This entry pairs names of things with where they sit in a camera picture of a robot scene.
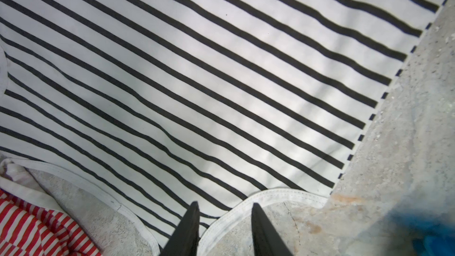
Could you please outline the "black white zebra tank top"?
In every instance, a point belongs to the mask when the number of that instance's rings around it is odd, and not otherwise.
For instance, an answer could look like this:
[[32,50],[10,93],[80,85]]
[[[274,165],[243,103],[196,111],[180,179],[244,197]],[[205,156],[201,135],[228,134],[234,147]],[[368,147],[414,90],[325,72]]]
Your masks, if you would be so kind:
[[1,152],[206,255],[322,207],[447,0],[1,0]]

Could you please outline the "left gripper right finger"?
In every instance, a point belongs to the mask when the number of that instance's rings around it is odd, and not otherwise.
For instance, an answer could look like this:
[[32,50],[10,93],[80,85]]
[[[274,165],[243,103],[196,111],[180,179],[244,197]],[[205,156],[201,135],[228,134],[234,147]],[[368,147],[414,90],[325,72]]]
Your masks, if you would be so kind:
[[292,255],[258,203],[252,207],[251,228],[255,256]]

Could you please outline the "red white striped tank top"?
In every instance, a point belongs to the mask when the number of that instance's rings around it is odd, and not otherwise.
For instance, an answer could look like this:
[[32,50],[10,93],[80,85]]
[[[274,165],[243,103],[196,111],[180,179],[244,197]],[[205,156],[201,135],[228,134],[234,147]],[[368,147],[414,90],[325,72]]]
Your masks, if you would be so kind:
[[1,255],[99,256],[101,252],[24,167],[4,159]]

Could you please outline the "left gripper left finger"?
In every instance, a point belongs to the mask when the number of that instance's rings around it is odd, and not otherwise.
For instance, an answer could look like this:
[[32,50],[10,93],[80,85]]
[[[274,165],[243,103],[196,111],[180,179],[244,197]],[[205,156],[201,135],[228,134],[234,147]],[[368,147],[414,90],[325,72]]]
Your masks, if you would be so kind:
[[194,201],[162,249],[160,256],[196,256],[199,245],[199,225],[199,204]]

